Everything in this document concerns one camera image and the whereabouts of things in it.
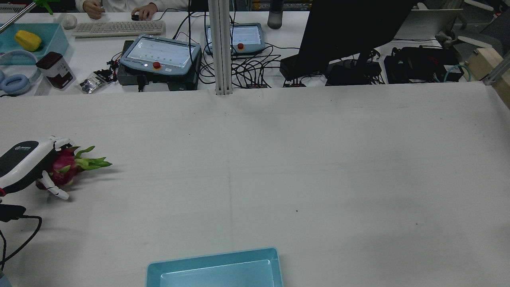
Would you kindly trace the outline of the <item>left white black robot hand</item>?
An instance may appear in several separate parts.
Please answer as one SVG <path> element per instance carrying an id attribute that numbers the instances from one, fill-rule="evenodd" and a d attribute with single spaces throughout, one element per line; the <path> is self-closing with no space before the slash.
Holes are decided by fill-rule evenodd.
<path id="1" fill-rule="evenodd" d="M 73 142 L 69 138 L 49 136 L 20 142 L 11 147 L 0 158 L 1 196 L 16 193 L 39 181 L 55 196 L 64 200 L 69 199 L 69 194 L 57 187 L 46 170 L 56 160 L 58 152 L 72 145 Z"/>

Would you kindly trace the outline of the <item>person's bare hand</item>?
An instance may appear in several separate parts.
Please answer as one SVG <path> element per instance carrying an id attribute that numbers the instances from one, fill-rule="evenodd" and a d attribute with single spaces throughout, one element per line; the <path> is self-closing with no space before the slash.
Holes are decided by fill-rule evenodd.
<path id="1" fill-rule="evenodd" d="M 158 6 L 154 2 L 150 2 L 147 5 L 133 9 L 131 15 L 138 15 L 138 21 L 150 21 L 158 11 Z"/>
<path id="2" fill-rule="evenodd" d="M 105 9 L 100 0 L 84 0 L 82 8 L 89 18 L 93 20 L 102 18 L 103 13 L 105 13 Z"/>

